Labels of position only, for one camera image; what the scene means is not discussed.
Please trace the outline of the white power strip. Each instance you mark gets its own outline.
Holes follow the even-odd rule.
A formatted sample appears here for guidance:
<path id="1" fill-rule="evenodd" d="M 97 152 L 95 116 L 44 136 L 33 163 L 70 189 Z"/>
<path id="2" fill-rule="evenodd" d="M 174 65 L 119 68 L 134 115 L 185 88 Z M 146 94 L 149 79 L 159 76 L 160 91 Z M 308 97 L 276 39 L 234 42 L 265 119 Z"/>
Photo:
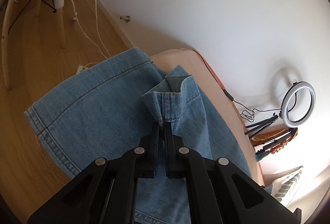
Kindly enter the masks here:
<path id="1" fill-rule="evenodd" d="M 88 64 L 85 64 L 85 65 L 79 65 L 78 68 L 77 68 L 77 72 L 76 74 L 80 74 L 82 73 L 83 71 L 95 66 L 97 64 L 97 62 L 93 62 L 93 63 L 88 63 Z"/>

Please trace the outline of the wooden chair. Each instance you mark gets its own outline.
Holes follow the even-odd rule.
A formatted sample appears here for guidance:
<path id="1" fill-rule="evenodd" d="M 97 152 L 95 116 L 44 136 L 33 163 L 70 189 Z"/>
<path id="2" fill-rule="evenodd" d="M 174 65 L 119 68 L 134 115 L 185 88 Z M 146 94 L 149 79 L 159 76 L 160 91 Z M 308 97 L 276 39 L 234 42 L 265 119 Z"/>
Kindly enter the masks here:
<path id="1" fill-rule="evenodd" d="M 35 42 L 41 49 L 41 38 L 49 31 L 54 50 L 67 47 L 64 27 L 64 0 L 1 0 L 1 66 L 3 85 L 12 89 L 18 61 L 23 52 L 31 49 L 27 43 Z"/>

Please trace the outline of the metal door stopper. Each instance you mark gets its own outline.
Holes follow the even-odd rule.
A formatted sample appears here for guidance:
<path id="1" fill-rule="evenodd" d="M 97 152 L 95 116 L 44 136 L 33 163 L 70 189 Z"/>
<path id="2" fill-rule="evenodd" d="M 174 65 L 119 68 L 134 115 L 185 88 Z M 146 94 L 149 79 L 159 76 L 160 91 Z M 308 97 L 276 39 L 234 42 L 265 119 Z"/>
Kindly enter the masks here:
<path id="1" fill-rule="evenodd" d="M 124 20 L 125 22 L 130 22 L 131 17 L 130 16 L 120 16 L 120 20 Z"/>

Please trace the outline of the teal cloth piece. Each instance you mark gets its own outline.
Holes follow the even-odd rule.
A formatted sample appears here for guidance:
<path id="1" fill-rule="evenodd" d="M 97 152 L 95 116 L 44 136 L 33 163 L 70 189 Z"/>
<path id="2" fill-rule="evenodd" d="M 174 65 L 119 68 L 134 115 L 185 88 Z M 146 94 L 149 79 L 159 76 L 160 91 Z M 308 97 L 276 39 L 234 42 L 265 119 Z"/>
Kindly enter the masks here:
<path id="1" fill-rule="evenodd" d="M 255 154 L 255 158 L 257 162 L 260 162 L 263 158 L 268 156 L 271 153 L 270 150 L 259 150 Z"/>

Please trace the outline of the green white patterned pillow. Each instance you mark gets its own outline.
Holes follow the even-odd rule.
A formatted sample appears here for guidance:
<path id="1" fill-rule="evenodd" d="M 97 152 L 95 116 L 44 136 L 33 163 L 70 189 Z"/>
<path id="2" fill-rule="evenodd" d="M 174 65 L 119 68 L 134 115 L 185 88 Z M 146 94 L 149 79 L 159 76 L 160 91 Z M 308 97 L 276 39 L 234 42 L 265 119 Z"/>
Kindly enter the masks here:
<path id="1" fill-rule="evenodd" d="M 304 167 L 300 166 L 296 170 L 288 173 L 272 182 L 271 196 L 287 207 L 298 191 L 300 179 Z"/>

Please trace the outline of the blue denim pants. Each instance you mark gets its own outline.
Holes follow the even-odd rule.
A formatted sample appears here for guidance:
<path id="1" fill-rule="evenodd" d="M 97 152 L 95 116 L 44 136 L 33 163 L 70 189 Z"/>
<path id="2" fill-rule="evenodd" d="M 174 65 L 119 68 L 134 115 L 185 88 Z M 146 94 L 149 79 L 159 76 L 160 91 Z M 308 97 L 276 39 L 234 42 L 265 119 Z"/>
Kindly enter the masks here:
<path id="1" fill-rule="evenodd" d="M 186 180 L 167 176 L 163 125 L 202 157 L 252 175 L 218 110 L 181 66 L 169 73 L 133 48 L 64 81 L 25 112 L 41 144 L 73 179 L 97 158 L 138 147 L 159 125 L 154 178 L 139 178 L 134 223 L 191 223 Z"/>

